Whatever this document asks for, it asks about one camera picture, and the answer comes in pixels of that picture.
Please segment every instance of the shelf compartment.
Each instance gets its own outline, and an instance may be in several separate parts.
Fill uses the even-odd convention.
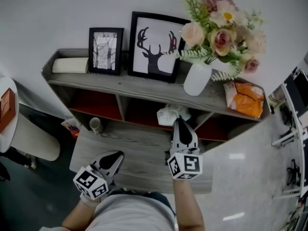
[[[125,121],[149,127],[172,130],[172,127],[158,124],[157,111],[165,107],[165,103],[131,98],[127,107]]]
[[[227,141],[227,131],[221,124],[224,123],[220,118],[209,118],[196,130],[198,139],[210,141]]]
[[[109,93],[77,89],[69,110],[121,121],[116,96]]]

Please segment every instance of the gray floor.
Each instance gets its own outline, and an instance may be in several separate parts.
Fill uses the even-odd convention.
[[[59,131],[58,121],[47,117],[36,122]],[[251,130],[204,154],[212,160],[212,193],[197,195],[207,231],[277,231],[294,210],[296,199],[272,200],[286,182],[291,159],[298,162],[295,143],[276,149],[270,143],[284,133],[276,113]],[[69,171],[74,141],[68,134],[59,137],[62,154],[55,162],[39,160],[36,170],[28,170],[1,158],[12,180],[0,182],[1,227],[4,230],[39,230],[61,223],[78,201],[78,192]],[[172,206],[172,194],[166,194]],[[240,214],[236,219],[225,217]]]

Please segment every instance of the black frame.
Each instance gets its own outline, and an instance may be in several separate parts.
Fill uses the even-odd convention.
[[[185,25],[186,23],[189,23],[190,21],[168,16],[168,15],[162,15],[162,14],[144,13],[144,12],[135,12],[135,11],[132,12],[131,26],[130,26],[130,39],[129,39],[128,74],[132,76],[151,78],[151,79],[157,79],[161,81],[174,83],[176,80],[177,74],[178,74],[180,59],[175,60],[173,72],[171,76],[164,76],[164,75],[153,74],[153,73],[146,74],[146,73],[135,72],[133,70],[134,52],[135,52],[135,37],[136,37],[137,22],[138,22],[139,17],[162,20],[162,21],[169,21],[169,22],[174,22],[174,23],[183,24],[183,25]],[[184,46],[185,46],[185,41],[181,38],[178,50],[179,51],[183,50]]]
[[[121,53],[124,28],[116,27],[92,27],[89,30],[89,71],[94,73],[119,75],[121,71]],[[98,69],[93,67],[93,35],[95,32],[117,33],[116,49],[115,49],[115,70]]]

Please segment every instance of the white wall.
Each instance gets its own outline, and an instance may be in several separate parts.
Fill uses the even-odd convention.
[[[263,12],[268,53],[246,78],[270,94],[308,51],[308,0],[235,0]],[[67,109],[40,70],[57,48],[87,48],[89,27],[124,27],[128,48],[131,11],[188,19],[182,0],[0,0],[0,71],[26,89],[28,102],[62,116]]]

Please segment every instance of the white vase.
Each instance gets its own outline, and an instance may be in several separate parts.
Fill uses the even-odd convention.
[[[193,63],[184,82],[184,90],[191,96],[198,96],[210,80],[212,68],[204,63]]]

